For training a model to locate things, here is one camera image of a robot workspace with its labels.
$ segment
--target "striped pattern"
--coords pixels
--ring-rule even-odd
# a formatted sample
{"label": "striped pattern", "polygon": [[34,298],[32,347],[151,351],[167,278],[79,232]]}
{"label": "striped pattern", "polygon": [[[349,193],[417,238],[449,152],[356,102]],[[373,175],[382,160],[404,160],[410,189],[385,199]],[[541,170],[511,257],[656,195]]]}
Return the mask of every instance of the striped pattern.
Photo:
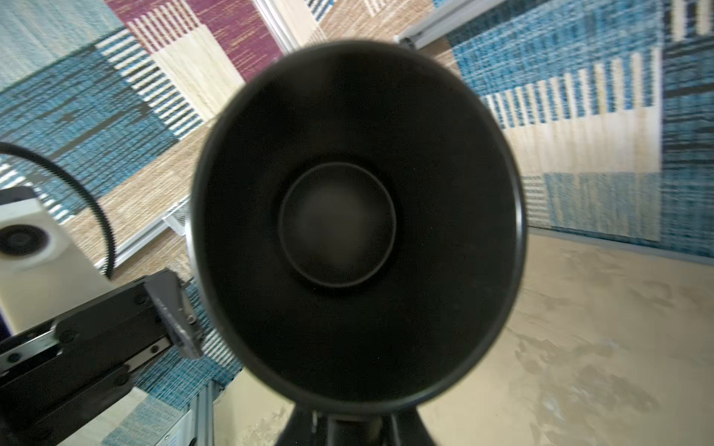
{"label": "striped pattern", "polygon": [[[144,91],[151,98],[150,104],[155,104],[160,116],[169,121],[169,128],[183,131],[183,137],[202,121],[220,113],[245,82],[211,31],[184,0],[151,5],[150,9],[143,4],[133,5],[141,12],[138,16],[132,16],[133,10],[126,12],[126,7],[122,7],[124,20],[138,41],[128,42],[128,48],[121,47],[118,51],[137,67],[136,74],[131,75],[136,81],[160,76],[151,70],[152,66],[157,66],[171,79],[171,83],[159,84],[158,79],[151,78],[149,85],[156,88],[148,91],[148,87],[144,87]],[[172,94],[174,89],[180,95]],[[172,102],[181,96],[185,104]]]}
{"label": "striped pattern", "polygon": [[[374,1],[376,4],[380,4],[381,1],[383,0],[364,0],[365,6],[367,6],[367,3],[369,2],[368,8],[371,7],[372,1]],[[329,11],[333,6],[335,6],[335,0],[305,0],[305,2],[308,5],[308,8],[310,9],[310,12],[313,14],[315,17],[315,20],[320,21],[327,11]]]}
{"label": "striped pattern", "polygon": [[710,1],[665,3],[663,248],[714,257],[714,34]]}
{"label": "striped pattern", "polygon": [[148,396],[101,441],[101,444],[102,446],[155,445],[182,415],[183,410]]}
{"label": "striped pattern", "polygon": [[31,187],[35,191],[37,198],[47,209],[47,212],[59,224],[63,225],[74,217],[74,214],[70,213],[69,209],[65,209],[55,198],[52,198],[42,188],[29,181],[25,175],[19,173],[13,166],[10,157],[0,157],[0,189],[13,188],[15,186]]}
{"label": "striped pattern", "polygon": [[364,6],[367,8],[367,13],[370,17],[374,17],[387,6],[387,2],[386,0],[364,0]]}
{"label": "striped pattern", "polygon": [[206,336],[203,342],[203,353],[224,367],[230,367],[232,363],[237,361],[231,349],[228,348],[215,330],[212,330],[208,336]]}
{"label": "striped pattern", "polygon": [[95,47],[179,140],[203,123],[129,30],[122,29]]}
{"label": "striped pattern", "polygon": [[251,0],[186,0],[246,82],[283,56]]}
{"label": "striped pattern", "polygon": [[[100,198],[178,138],[90,44],[0,92],[0,140],[49,158]],[[10,183],[25,177],[40,195],[51,194],[53,215],[68,218],[86,206],[44,169],[5,163]]]}
{"label": "striped pattern", "polygon": [[149,53],[155,53],[198,28],[200,23],[184,0],[169,0],[126,25]]}
{"label": "striped pattern", "polygon": [[661,24],[658,0],[511,0],[449,35],[532,225],[660,240]]}
{"label": "striped pattern", "polygon": [[526,212],[528,212],[528,225],[539,228],[549,228],[550,211],[548,200],[545,196],[545,184],[541,176],[522,176],[523,191],[526,193]]}
{"label": "striped pattern", "polygon": [[3,1],[0,90],[120,26],[102,0]]}

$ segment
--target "beige floor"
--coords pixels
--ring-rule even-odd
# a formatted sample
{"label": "beige floor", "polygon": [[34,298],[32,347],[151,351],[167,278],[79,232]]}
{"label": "beige floor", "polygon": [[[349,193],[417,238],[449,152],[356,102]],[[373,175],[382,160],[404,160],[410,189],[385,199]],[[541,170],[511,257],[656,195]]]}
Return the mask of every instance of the beige floor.
{"label": "beige floor", "polygon": [[[272,445],[291,403],[242,372],[216,444]],[[714,444],[714,268],[532,235],[486,358],[420,407],[442,446]]]}

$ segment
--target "metal bracket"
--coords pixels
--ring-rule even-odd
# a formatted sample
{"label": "metal bracket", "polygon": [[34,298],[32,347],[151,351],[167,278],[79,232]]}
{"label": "metal bracket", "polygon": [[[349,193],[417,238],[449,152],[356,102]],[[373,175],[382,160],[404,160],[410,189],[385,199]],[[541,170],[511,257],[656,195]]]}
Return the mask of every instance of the metal bracket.
{"label": "metal bracket", "polygon": [[504,1],[450,0],[394,36],[394,41],[413,49],[422,49]]}
{"label": "metal bracket", "polygon": [[169,270],[156,273],[146,279],[144,289],[178,352],[185,358],[199,359],[203,355],[203,330],[176,274]]}
{"label": "metal bracket", "polygon": [[[139,250],[148,245],[153,239],[159,237],[168,228],[169,225],[167,225],[164,221],[163,215],[144,226],[143,229],[134,234],[116,249],[116,261],[114,263],[114,267],[117,268],[122,263],[126,262],[131,256],[139,252]],[[106,258],[102,258],[99,262],[94,264],[94,267],[101,270],[104,268],[105,262]]]}

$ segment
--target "white stripe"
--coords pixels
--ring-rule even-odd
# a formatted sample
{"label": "white stripe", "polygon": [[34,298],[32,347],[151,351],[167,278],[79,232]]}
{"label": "white stripe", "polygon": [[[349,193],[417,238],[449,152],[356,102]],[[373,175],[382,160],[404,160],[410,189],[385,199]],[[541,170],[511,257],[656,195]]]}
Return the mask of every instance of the white stripe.
{"label": "white stripe", "polygon": [[181,27],[178,25],[178,23],[176,23],[176,19],[177,19],[177,18],[175,17],[176,12],[174,12],[174,11],[169,11],[169,10],[166,8],[167,6],[170,6],[170,5],[171,5],[171,4],[168,3],[168,4],[166,4],[166,5],[161,5],[159,8],[161,8],[161,12],[163,12],[163,13],[164,13],[164,16],[166,16],[166,18],[171,22],[171,25],[173,25],[173,28],[174,28],[174,30],[176,31],[176,33],[177,33],[177,34],[181,34],[181,32],[182,32],[183,30],[182,30]]}
{"label": "white stripe", "polygon": [[158,47],[161,48],[163,46],[166,46],[166,42],[164,41],[164,36],[159,34],[159,32],[156,30],[154,27],[154,24],[152,24],[149,21],[149,18],[147,16],[141,16],[141,21],[146,25],[146,29],[149,30],[149,33],[159,42]]}
{"label": "white stripe", "polygon": [[652,47],[652,105],[661,103],[662,98],[662,49]]}
{"label": "white stripe", "polygon": [[18,184],[22,183],[23,181],[25,181],[25,177],[19,176],[19,177],[15,178],[13,181],[7,183],[4,186],[4,188],[11,188],[11,187],[17,186]]}
{"label": "white stripe", "polygon": [[593,114],[593,106],[590,104],[590,79],[588,78],[588,70],[578,70],[578,79],[580,80],[580,97],[583,99],[584,116]]}
{"label": "white stripe", "polygon": [[632,53],[630,63],[632,65],[632,107],[640,108],[645,104],[642,94],[642,54]]}
{"label": "white stripe", "polygon": [[156,27],[156,31],[160,33],[161,37],[166,40],[166,44],[170,44],[172,40],[169,36],[169,32],[166,30],[166,28],[164,28],[164,24],[156,18],[156,16],[159,15],[158,11],[156,12],[156,14],[154,14],[154,11],[149,11],[146,13],[146,15],[149,16],[149,18],[151,19],[151,23],[153,23]]}
{"label": "white stripe", "polygon": [[233,353],[225,343],[221,342],[221,344],[223,344],[223,349],[221,349],[221,355],[216,359],[216,362],[225,366],[233,359]]}
{"label": "white stripe", "polygon": [[139,72],[136,73],[136,74],[132,74],[131,76],[129,76],[128,78],[126,78],[126,81],[129,82],[129,83],[133,83],[136,79],[139,79],[139,78],[145,76],[147,73],[150,73],[151,70],[153,70],[153,69],[155,69],[155,68],[156,68],[156,64],[154,64],[154,63],[152,62],[151,65],[147,66],[147,67],[144,68],[143,70],[139,71]]}
{"label": "white stripe", "polygon": [[139,48],[141,48],[141,45],[139,45],[139,44],[134,44],[134,45],[128,47],[127,49],[125,49],[125,50],[123,50],[123,51],[121,51],[121,52],[119,52],[119,53],[117,53],[117,54],[114,54],[112,57],[110,57],[110,58],[107,59],[107,60],[109,60],[109,62],[113,64],[114,62],[117,62],[117,61],[120,61],[121,59],[124,59],[124,58],[127,57],[129,54],[135,52],[135,51],[136,51],[137,49],[139,49]]}
{"label": "white stripe", "polygon": [[174,129],[178,128],[181,124],[183,124],[184,122],[186,122],[186,121],[188,121],[189,119],[193,118],[194,116],[195,116],[195,114],[193,114],[193,113],[187,114],[183,119],[181,119],[180,121],[178,121],[177,123],[175,123],[174,125],[172,125],[171,127],[169,127],[169,130],[174,130]]}
{"label": "white stripe", "polygon": [[134,38],[134,36],[129,36],[129,37],[127,37],[126,39],[124,39],[123,41],[119,42],[118,44],[116,44],[116,45],[114,45],[114,46],[112,46],[112,47],[110,47],[110,48],[105,49],[104,51],[102,51],[102,52],[101,52],[101,55],[102,55],[102,56],[108,56],[109,54],[112,54],[113,52],[115,52],[115,51],[117,51],[117,50],[119,50],[119,49],[122,49],[123,47],[129,45],[131,42],[133,42],[133,41],[135,41],[135,40],[136,40],[136,39]]}
{"label": "white stripe", "polygon": [[166,17],[164,17],[164,12],[166,8],[163,8],[163,5],[160,7],[154,9],[154,12],[156,12],[156,16],[159,18],[161,21],[161,24],[164,25],[164,28],[169,31],[169,34],[171,35],[171,38],[176,41],[179,37],[178,34],[176,34],[176,31],[174,28],[169,24],[169,21],[166,20]]}
{"label": "white stripe", "polygon": [[174,135],[180,136],[181,138],[185,137],[186,135],[188,135],[188,134],[189,134],[191,131],[193,131],[193,130],[189,131],[188,133],[186,133],[186,134],[184,134],[184,135],[181,135],[181,134],[182,134],[184,131],[186,131],[187,128],[190,128],[192,125],[194,125],[195,123],[199,122],[200,120],[201,120],[201,117],[200,117],[200,116],[196,116],[196,118],[195,118],[194,120],[192,120],[191,122],[187,123],[185,126],[181,127],[179,130],[175,131],[175,132],[174,132]]}
{"label": "white stripe", "polygon": [[145,57],[145,56],[148,56],[148,54],[146,53],[146,51],[144,51],[144,50],[142,49],[140,52],[134,54],[132,57],[128,57],[128,58],[124,59],[123,61],[119,62],[118,64],[116,64],[116,65],[114,66],[114,68],[117,69],[117,70],[121,70],[121,69],[124,68],[125,66],[129,65],[131,62],[134,62],[134,61],[136,61],[136,60],[139,60],[139,59],[141,59],[142,57]]}
{"label": "white stripe", "polygon": [[117,40],[117,39],[120,39],[120,38],[124,37],[124,36],[127,35],[127,34],[129,34],[129,30],[126,29],[126,28],[125,28],[125,29],[122,29],[120,32],[114,34],[113,36],[107,37],[107,38],[104,39],[103,41],[99,42],[97,45],[95,45],[95,47],[96,47],[96,48],[102,48],[102,47],[104,47],[104,46],[107,46],[107,45],[109,45],[111,42],[113,42],[113,41],[115,41],[115,40]]}
{"label": "white stripe", "polygon": [[163,86],[163,87],[161,87],[161,88],[157,88],[153,93],[147,95],[147,96],[144,98],[144,100],[145,100],[145,101],[150,101],[151,99],[156,98],[159,94],[161,94],[161,93],[163,93],[164,91],[168,90],[169,88],[173,88],[173,87],[174,87],[174,85],[173,85],[171,82],[169,82],[169,83],[166,84],[165,86]]}
{"label": "white stripe", "polygon": [[138,19],[128,22],[127,25],[131,28],[132,32],[141,39],[150,52],[153,53],[159,49],[159,44],[156,43],[153,36],[148,33],[146,28],[144,28],[144,24],[142,24]]}
{"label": "white stripe", "polygon": [[697,34],[704,36],[712,32],[712,0],[697,2]]}
{"label": "white stripe", "polygon": [[169,96],[171,96],[172,94],[175,94],[175,92],[176,92],[176,91],[169,91],[168,93],[166,93],[165,95],[163,95],[161,98],[156,99],[154,102],[150,102],[150,103],[149,103],[149,107],[152,107],[152,108],[156,107],[156,106],[159,105],[160,103],[164,102]]}
{"label": "white stripe", "polygon": [[61,222],[59,222],[59,224],[63,225],[65,223],[67,223],[68,221],[70,221],[72,218],[74,218],[74,214],[71,214],[69,217],[67,217],[64,220],[62,220]]}
{"label": "white stripe", "polygon": [[171,107],[169,110],[166,110],[165,112],[163,112],[161,115],[159,115],[159,119],[164,119],[164,118],[167,117],[168,115],[172,114],[174,111],[176,111],[176,110],[178,110],[179,108],[181,108],[184,104],[186,104],[186,101],[184,101],[183,98],[181,98],[180,95],[178,96],[178,98],[181,99],[181,103],[178,103],[178,104],[176,104],[175,106]]}
{"label": "white stripe", "polygon": [[[153,81],[155,78],[157,78],[157,77],[159,77],[159,76],[163,76],[163,75],[164,75],[164,73],[162,73],[161,70],[156,70],[156,73],[151,74],[150,76],[147,76],[147,77],[143,78],[140,82],[135,83],[135,84],[132,85],[131,87],[132,87],[134,90],[137,90],[137,89],[141,88],[142,86],[146,85],[147,83]],[[139,94],[141,94],[142,96],[145,95],[145,94],[147,94],[147,93],[149,92],[149,90],[151,90],[152,88],[156,87],[157,85],[159,85],[161,82],[164,82],[165,80],[166,80],[166,77],[163,77],[163,78],[159,79],[158,81],[154,82],[154,83],[151,84],[150,86],[147,86],[147,87],[144,88],[143,90],[139,91]]]}
{"label": "white stripe", "polygon": [[[166,107],[170,106],[170,105],[173,104],[174,102],[176,102],[176,101],[182,101],[182,100],[183,100],[183,97],[182,97],[180,94],[177,94],[176,96],[174,96],[173,98],[171,98],[170,101],[166,101],[166,102],[164,102],[163,104],[161,104],[161,106],[156,107],[156,108],[154,109],[154,113],[160,113],[161,110],[164,110]],[[164,113],[163,115],[159,116],[159,118],[163,119],[163,118],[164,118],[164,115],[166,115],[166,114]]]}
{"label": "white stripe", "polygon": [[[160,76],[160,75],[162,75],[162,74],[163,74],[163,73],[161,73],[160,71],[157,71],[157,72],[156,72],[156,76]],[[149,77],[147,78],[148,81],[146,81],[146,82],[149,82],[149,81],[151,80],[150,78],[155,78],[156,76],[154,76],[154,75],[149,76]],[[149,91],[153,90],[154,88],[160,86],[161,84],[163,84],[164,82],[167,82],[167,81],[168,81],[168,78],[162,77],[162,78],[160,78],[158,81],[154,82],[153,84],[151,84],[151,85],[147,86],[146,88],[140,90],[140,91],[139,91],[139,95],[140,95],[140,96],[144,96],[144,95],[147,94]]]}
{"label": "white stripe", "polygon": [[181,118],[182,116],[186,115],[186,113],[192,113],[192,112],[193,112],[193,109],[188,104],[186,104],[186,106],[184,108],[182,108],[181,110],[174,113],[173,116],[170,117],[169,119],[166,119],[164,121],[164,123],[166,125],[169,125],[170,123],[172,123],[172,122],[176,121],[177,119]]}
{"label": "white stripe", "polygon": [[121,75],[121,77],[125,77],[127,74],[135,72],[136,70],[138,70],[138,69],[141,68],[142,66],[144,66],[144,65],[146,65],[146,64],[153,64],[153,63],[154,63],[154,61],[152,61],[150,57],[147,57],[147,58],[144,59],[143,61],[137,62],[136,64],[134,64],[134,65],[128,67],[126,70],[122,71],[122,72],[119,73],[119,74]]}
{"label": "white stripe", "polygon": [[625,110],[625,74],[623,62],[619,58],[613,59],[610,75],[613,78],[615,111],[623,111]]}
{"label": "white stripe", "polygon": [[364,6],[367,8],[367,14],[370,17],[374,17],[374,11],[372,11],[372,5],[369,0],[363,0]]}
{"label": "white stripe", "polygon": [[181,2],[180,2],[179,0],[174,0],[174,4],[176,5],[176,10],[179,12],[179,14],[177,14],[177,16],[180,15],[181,19],[182,19],[184,22],[186,22],[186,25],[188,26],[188,29],[191,30],[191,29],[196,28],[198,25],[197,25],[197,24],[194,24],[194,23],[191,21],[191,17],[189,17],[188,12],[186,12],[186,11],[184,10],[183,5],[181,5]]}
{"label": "white stripe", "polygon": [[687,35],[687,2],[672,0],[671,14],[672,40],[679,42]]}
{"label": "white stripe", "polygon": [[185,0],[179,0],[181,4],[183,5],[183,9],[191,16],[194,22],[196,22],[196,26],[199,26],[201,24],[201,21],[196,17],[196,13],[193,12],[193,9],[185,2]]}
{"label": "white stripe", "polygon": [[17,174],[17,171],[9,171],[3,176],[0,176],[0,184],[4,183],[5,181],[8,181],[11,177],[14,177]]}
{"label": "white stripe", "polygon": [[171,11],[171,16],[174,17],[175,20],[178,22],[180,30],[182,30],[184,33],[188,33],[189,28],[186,26],[185,19],[182,15],[179,14],[176,8],[174,8],[174,4],[169,2],[166,4],[166,7],[169,8],[169,10]]}
{"label": "white stripe", "polygon": [[382,8],[379,5],[379,2],[377,0],[367,0],[372,2],[372,6],[374,7],[374,12],[379,12],[382,10]]}

